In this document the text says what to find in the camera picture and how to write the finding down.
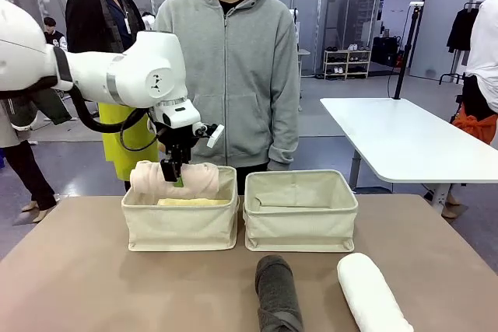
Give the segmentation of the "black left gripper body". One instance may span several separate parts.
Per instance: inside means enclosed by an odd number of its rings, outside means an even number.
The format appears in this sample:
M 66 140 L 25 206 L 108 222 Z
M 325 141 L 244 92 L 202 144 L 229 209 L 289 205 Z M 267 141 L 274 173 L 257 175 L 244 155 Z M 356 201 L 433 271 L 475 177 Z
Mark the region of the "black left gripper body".
M 206 124 L 193 124 L 182 128 L 171 128 L 165 124 L 156 124 L 158 141 L 164 148 L 166 160 L 190 162 L 191 150 L 198 140 L 205 137 Z

